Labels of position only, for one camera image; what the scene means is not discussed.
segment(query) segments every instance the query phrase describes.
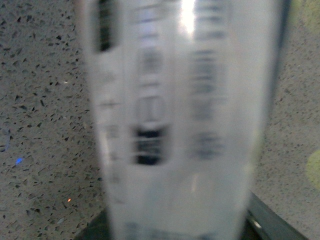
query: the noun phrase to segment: gray countertop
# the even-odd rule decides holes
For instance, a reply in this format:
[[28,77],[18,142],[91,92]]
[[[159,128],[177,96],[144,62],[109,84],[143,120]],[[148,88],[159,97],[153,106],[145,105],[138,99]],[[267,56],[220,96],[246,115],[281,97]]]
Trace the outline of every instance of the gray countertop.
[[[318,0],[306,0],[251,189],[311,240],[320,236],[319,23]],[[73,239],[105,207],[77,30],[70,0],[0,2],[3,240]]]

